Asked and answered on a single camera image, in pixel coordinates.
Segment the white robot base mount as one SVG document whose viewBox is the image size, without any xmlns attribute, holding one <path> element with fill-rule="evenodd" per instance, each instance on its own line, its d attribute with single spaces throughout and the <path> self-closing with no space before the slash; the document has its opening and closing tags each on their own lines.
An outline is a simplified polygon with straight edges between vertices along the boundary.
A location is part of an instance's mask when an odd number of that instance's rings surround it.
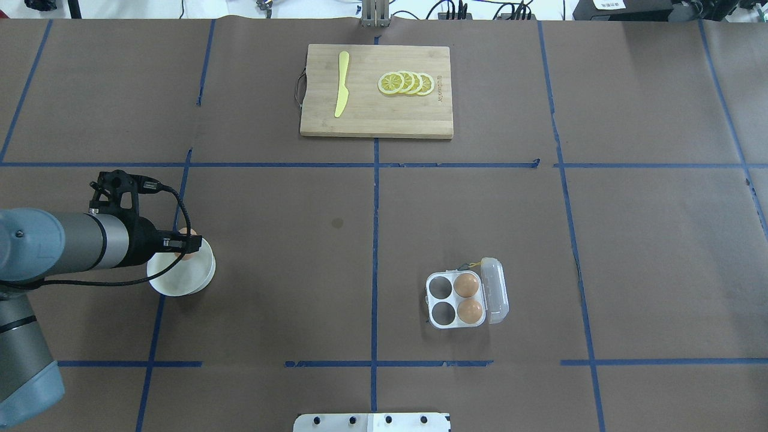
<svg viewBox="0 0 768 432">
<path fill-rule="evenodd" d="M 452 431 L 448 413 L 309 413 L 297 416 L 293 431 Z"/>
</svg>

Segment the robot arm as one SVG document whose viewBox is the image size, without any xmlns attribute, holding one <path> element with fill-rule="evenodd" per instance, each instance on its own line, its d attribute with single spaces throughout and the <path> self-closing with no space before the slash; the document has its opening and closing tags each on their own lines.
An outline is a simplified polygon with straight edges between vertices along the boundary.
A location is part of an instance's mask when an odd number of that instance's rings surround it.
<svg viewBox="0 0 768 432">
<path fill-rule="evenodd" d="M 192 254 L 195 233 L 164 232 L 131 212 L 2 211 L 2 429 L 40 415 L 65 394 L 28 295 L 51 276 L 134 267 L 158 253 Z"/>
</svg>

